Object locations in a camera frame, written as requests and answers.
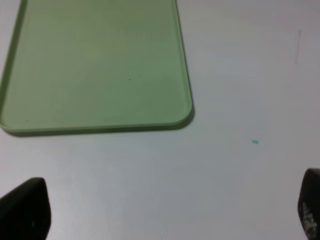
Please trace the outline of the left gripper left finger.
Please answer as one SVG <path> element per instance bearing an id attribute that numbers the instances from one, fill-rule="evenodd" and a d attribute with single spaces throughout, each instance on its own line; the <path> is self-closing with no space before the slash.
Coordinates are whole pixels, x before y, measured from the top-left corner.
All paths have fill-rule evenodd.
<path id="1" fill-rule="evenodd" d="M 2 240 L 45 240 L 51 227 L 46 181 L 33 177 L 0 198 Z"/>

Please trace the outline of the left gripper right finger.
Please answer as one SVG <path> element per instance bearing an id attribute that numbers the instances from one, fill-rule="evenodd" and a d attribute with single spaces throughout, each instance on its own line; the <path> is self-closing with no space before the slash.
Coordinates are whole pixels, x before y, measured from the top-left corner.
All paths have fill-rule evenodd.
<path id="1" fill-rule="evenodd" d="M 308 240 L 320 239 L 320 169 L 308 168 L 303 176 L 297 211 Z"/>

